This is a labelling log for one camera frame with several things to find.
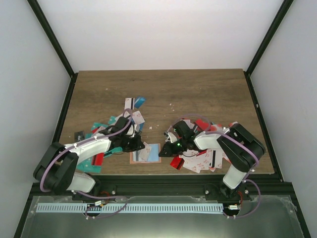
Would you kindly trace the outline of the pink leather card holder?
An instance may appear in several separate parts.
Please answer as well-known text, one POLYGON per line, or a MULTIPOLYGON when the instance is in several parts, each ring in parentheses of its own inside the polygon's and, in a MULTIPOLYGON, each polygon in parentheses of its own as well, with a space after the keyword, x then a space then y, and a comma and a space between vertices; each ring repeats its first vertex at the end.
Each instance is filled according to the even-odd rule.
POLYGON ((144 142, 144 145, 144 149, 130 153, 130 164, 160 163, 160 144, 147 144, 144 142))

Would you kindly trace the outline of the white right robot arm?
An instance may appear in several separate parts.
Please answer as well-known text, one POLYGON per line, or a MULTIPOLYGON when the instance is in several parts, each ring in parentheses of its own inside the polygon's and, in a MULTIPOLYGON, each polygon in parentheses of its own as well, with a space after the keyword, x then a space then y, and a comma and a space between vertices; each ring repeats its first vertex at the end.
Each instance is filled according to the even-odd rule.
POLYGON ((214 131, 210 131, 210 124, 201 130, 180 120, 171 128, 174 132, 164 133, 166 141, 158 155, 176 157, 189 150, 204 152, 209 149, 215 153, 221 152, 231 163, 219 185, 221 196, 227 200, 237 195, 238 186, 265 154, 264 145, 237 122, 227 129, 216 126, 214 131))

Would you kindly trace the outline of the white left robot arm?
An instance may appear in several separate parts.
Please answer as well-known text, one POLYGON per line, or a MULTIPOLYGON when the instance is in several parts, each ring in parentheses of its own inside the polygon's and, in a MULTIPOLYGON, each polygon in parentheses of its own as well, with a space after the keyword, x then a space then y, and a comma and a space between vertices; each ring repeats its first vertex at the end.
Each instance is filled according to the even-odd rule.
POLYGON ((33 172, 42 192, 60 195, 65 191, 83 192, 90 200, 100 197, 101 187, 87 173, 76 172, 86 159, 120 147, 123 152, 145 148, 132 118, 120 117, 115 124, 99 130, 91 137, 72 144, 52 143, 33 172))

